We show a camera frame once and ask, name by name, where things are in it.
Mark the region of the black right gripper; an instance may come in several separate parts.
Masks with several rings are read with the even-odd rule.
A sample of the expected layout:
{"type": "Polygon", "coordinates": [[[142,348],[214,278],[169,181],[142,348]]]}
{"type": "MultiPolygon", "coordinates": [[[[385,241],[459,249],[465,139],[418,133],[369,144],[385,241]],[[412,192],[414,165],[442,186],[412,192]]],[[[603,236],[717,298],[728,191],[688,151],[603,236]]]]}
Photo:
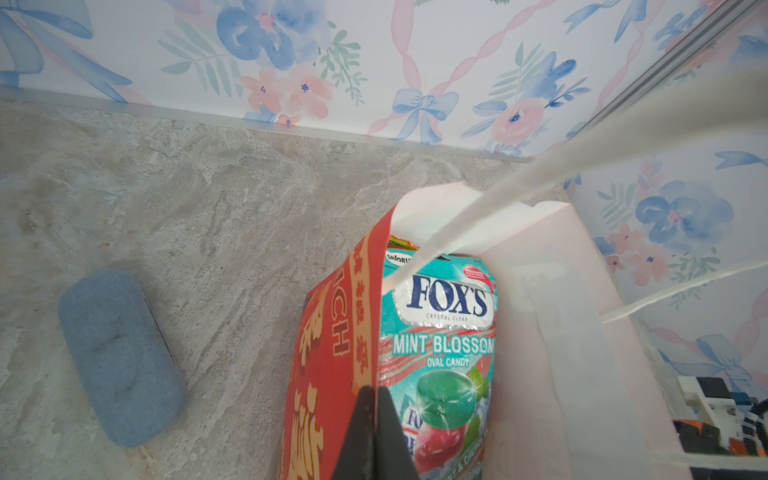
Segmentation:
{"type": "Polygon", "coordinates": [[[720,454],[735,456],[766,456],[760,441],[749,450],[743,440],[728,438],[725,447],[721,445],[720,430],[698,420],[674,420],[673,425],[686,453],[720,454]]]}

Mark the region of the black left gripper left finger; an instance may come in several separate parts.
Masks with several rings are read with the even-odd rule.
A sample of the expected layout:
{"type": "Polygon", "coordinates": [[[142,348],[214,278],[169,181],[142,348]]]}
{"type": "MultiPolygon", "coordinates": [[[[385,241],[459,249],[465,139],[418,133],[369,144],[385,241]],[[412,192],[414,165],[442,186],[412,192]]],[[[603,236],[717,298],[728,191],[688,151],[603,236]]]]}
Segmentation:
{"type": "Polygon", "coordinates": [[[375,391],[362,387],[350,417],[332,480],[370,480],[375,469],[375,391]]]}

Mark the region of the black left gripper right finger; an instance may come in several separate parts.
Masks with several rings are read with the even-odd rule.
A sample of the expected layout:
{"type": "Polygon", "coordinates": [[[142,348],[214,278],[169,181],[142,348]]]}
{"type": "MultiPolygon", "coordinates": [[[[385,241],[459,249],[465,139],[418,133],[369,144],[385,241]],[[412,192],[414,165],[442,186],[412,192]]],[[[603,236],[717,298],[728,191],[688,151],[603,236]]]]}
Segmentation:
{"type": "Polygon", "coordinates": [[[376,478],[379,480],[418,480],[409,455],[402,426],[390,391],[377,390],[376,478]]]}

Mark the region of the red paper gift bag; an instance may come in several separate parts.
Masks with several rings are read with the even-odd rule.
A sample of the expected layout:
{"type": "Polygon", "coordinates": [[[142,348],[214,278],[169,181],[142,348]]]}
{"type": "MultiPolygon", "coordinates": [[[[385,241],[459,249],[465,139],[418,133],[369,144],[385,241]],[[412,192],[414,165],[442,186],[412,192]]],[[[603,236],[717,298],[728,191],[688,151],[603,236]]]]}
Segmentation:
{"type": "Polygon", "coordinates": [[[625,220],[639,243],[600,237],[596,207],[528,196],[611,173],[657,150],[750,139],[767,124],[756,61],[646,96],[486,191],[461,183],[403,196],[307,295],[288,376],[277,475],[331,479],[362,387],[379,383],[382,298],[442,255],[482,260],[498,309],[480,479],[763,479],[765,456],[683,451],[693,419],[678,376],[767,396],[767,198],[717,168],[675,180],[648,166],[625,220]],[[390,236],[418,251],[388,249],[390,236]]]}

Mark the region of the pink fruit candy packet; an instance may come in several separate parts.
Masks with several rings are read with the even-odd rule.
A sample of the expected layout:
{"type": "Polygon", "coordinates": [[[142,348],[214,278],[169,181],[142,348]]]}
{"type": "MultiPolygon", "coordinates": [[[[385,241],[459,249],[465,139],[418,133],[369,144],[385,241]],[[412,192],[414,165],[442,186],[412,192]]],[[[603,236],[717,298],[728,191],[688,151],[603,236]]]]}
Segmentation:
{"type": "Polygon", "coordinates": [[[479,479],[498,287],[485,263],[442,255],[382,298],[379,383],[422,479],[479,479]]]}

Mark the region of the orange snack packet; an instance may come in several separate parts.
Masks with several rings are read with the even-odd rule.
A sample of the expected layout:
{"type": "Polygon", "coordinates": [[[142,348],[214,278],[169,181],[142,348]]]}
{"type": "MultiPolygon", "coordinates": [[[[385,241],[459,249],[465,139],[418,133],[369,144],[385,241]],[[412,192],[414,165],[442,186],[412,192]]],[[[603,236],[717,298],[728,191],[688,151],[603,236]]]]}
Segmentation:
{"type": "Polygon", "coordinates": [[[402,250],[402,251],[418,251],[419,247],[414,245],[408,240],[401,239],[395,236],[390,236],[388,243],[388,249],[402,250]]]}

